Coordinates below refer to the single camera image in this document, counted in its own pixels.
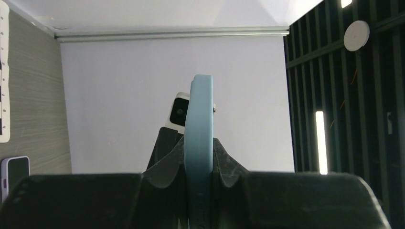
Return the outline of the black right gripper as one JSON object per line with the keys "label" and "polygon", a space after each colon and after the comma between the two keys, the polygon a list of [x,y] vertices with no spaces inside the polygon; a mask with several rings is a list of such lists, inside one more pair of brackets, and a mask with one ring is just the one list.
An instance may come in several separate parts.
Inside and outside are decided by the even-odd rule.
{"label": "black right gripper", "polygon": [[161,127],[149,159],[147,170],[158,169],[184,170],[183,134],[178,131]]}

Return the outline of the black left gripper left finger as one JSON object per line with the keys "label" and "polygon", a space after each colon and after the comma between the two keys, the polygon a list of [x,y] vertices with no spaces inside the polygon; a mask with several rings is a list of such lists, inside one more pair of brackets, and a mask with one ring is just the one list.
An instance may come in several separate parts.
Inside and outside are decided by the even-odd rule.
{"label": "black left gripper left finger", "polygon": [[0,210],[3,229],[178,229],[187,213],[183,140],[142,174],[34,175]]}

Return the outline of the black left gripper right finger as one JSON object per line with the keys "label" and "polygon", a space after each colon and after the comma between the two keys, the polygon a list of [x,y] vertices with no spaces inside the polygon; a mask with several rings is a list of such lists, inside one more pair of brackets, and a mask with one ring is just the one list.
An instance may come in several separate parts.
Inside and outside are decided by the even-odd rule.
{"label": "black left gripper right finger", "polygon": [[214,140],[214,229],[388,229],[370,186],[347,173],[249,171]]}

